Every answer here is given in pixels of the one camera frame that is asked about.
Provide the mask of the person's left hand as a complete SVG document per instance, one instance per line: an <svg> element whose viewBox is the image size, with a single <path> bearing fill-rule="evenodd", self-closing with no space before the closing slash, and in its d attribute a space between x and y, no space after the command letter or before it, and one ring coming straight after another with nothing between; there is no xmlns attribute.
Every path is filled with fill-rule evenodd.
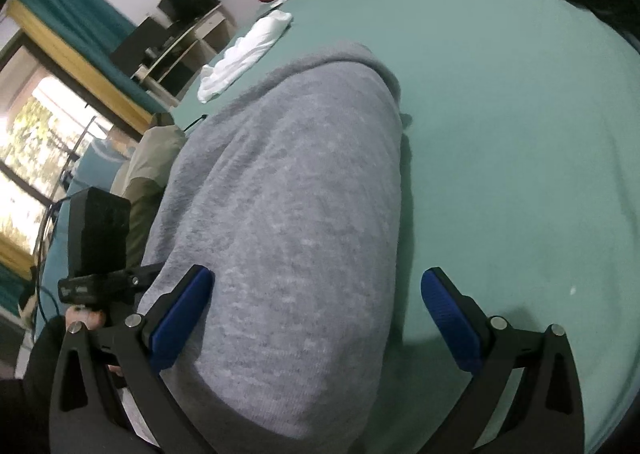
<svg viewBox="0 0 640 454"><path fill-rule="evenodd" d="M88 330L93 331L104 326L106 316L102 311L89 310L88 307L84 307L83 305L70 305L66 309L64 321L67 333L70 333L73 329L79 328L80 326L84 326ZM101 359L112 374L120 378L124 377L122 367L112 363L115 356L113 356L111 352L106 352L101 349Z"/></svg>

